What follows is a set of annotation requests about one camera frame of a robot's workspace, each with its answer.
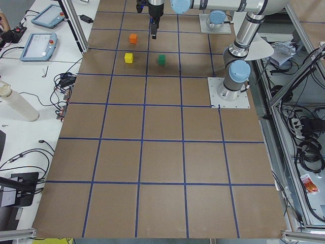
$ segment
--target white cylinder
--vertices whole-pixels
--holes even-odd
[[[27,121],[35,121],[40,117],[40,113],[21,94],[3,81],[0,81],[0,98]]]

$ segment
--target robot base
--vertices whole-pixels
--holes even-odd
[[[208,78],[209,84],[209,93],[210,93],[210,102],[212,108],[250,108],[249,101],[247,97],[247,92],[240,93],[239,97],[234,101],[226,101],[222,99],[217,94],[217,89],[221,83],[223,83],[224,78]]]
[[[230,29],[230,24],[223,24],[218,28],[210,28],[207,26],[207,19],[209,18],[209,14],[199,14],[200,26],[201,26],[201,33],[208,33],[208,34],[226,34],[230,35],[232,30]]]

